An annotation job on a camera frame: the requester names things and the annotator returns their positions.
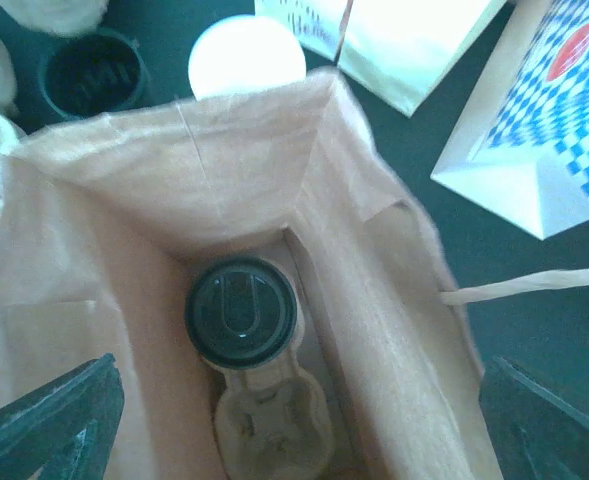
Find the white paper cup stack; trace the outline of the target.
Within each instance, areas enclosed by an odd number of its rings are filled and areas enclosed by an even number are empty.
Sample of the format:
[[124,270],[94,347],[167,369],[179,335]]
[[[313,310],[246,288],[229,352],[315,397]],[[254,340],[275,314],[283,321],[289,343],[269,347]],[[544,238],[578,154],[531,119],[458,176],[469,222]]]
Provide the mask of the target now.
[[255,92],[303,80],[303,49],[285,26],[263,16],[235,15],[209,26],[188,59],[193,96]]

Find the black cup lid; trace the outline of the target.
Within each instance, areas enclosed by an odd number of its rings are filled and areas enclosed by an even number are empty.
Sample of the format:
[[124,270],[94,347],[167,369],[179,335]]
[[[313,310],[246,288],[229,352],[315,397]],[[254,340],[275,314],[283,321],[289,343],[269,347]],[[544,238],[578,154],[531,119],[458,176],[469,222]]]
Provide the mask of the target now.
[[232,256],[208,266],[196,279],[184,319],[205,360],[246,370],[288,347],[297,313],[295,292],[279,268],[259,257]]

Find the blue patterned paper bag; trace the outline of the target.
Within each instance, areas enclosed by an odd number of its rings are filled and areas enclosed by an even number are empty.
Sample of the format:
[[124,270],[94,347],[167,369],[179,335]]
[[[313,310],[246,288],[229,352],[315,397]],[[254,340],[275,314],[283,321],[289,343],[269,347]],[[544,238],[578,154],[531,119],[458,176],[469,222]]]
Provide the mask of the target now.
[[538,239],[589,220],[589,1],[516,4],[431,177]]

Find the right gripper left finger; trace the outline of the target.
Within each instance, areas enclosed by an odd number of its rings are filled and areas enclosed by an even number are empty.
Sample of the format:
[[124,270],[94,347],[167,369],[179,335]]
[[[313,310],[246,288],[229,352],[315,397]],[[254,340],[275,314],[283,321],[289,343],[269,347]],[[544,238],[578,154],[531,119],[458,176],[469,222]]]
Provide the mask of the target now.
[[0,408],[0,479],[102,479],[123,409],[110,353]]

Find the brown kraft paper bag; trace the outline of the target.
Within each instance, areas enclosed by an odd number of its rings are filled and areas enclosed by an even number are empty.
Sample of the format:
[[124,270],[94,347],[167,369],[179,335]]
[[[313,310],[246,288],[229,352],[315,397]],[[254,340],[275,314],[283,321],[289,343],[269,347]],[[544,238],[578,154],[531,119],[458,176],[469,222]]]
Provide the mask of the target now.
[[340,479],[497,479],[466,303],[589,286],[589,269],[459,289],[339,73],[58,124],[3,165],[0,408],[110,353],[111,479],[221,479],[214,378],[187,337],[198,266],[284,240],[353,447]]

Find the stacked pulp cup carriers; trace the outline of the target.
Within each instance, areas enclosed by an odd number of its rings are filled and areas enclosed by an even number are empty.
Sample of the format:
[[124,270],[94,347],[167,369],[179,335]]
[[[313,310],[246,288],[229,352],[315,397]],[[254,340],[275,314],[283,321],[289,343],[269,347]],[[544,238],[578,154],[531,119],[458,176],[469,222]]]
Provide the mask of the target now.
[[63,38],[95,30],[108,5],[108,0],[0,0],[0,7],[19,25]]

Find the brown pulp cup carrier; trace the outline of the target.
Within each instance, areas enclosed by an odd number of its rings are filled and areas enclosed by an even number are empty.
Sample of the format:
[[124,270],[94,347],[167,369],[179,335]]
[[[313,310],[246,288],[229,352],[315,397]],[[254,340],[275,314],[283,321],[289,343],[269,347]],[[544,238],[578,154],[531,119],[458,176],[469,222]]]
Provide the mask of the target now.
[[285,350],[246,370],[216,366],[198,352],[225,382],[215,407],[214,427],[231,479],[316,479],[333,455],[325,392],[300,365],[305,320],[293,282],[283,273],[291,282],[298,307],[295,332]]

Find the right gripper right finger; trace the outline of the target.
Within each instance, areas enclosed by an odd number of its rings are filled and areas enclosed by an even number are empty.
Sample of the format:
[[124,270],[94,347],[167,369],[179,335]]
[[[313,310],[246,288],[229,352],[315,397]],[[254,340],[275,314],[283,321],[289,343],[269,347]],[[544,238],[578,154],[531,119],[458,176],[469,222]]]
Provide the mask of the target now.
[[589,397],[494,357],[479,404],[505,479],[589,479]]

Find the black paper cup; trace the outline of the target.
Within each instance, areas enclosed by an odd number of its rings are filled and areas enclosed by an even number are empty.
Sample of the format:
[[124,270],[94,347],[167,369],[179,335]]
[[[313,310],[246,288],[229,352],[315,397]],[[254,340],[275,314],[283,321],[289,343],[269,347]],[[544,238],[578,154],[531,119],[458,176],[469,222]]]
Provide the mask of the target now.
[[61,44],[41,62],[40,91],[66,120],[154,104],[149,71],[132,40],[100,28]]

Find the cream paper bag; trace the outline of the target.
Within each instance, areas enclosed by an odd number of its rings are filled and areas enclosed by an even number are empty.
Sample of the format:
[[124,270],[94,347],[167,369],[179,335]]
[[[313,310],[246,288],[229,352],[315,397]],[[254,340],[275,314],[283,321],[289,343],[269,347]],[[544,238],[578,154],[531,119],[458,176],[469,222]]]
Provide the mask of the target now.
[[338,68],[411,117],[503,1],[354,1]]

